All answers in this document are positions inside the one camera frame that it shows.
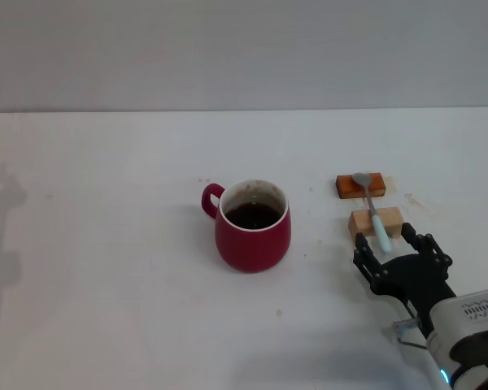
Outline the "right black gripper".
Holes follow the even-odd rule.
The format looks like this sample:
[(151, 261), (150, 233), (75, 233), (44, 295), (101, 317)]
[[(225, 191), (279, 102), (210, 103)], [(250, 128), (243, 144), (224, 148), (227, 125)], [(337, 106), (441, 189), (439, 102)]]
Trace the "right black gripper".
[(403, 239), (416, 251), (381, 264), (373, 254), (366, 237), (355, 235), (353, 264), (376, 295), (394, 297), (407, 312), (419, 319), (424, 337), (434, 330), (430, 311), (440, 301), (455, 297), (447, 284), (452, 259), (430, 234), (417, 233), (410, 223), (403, 223)]

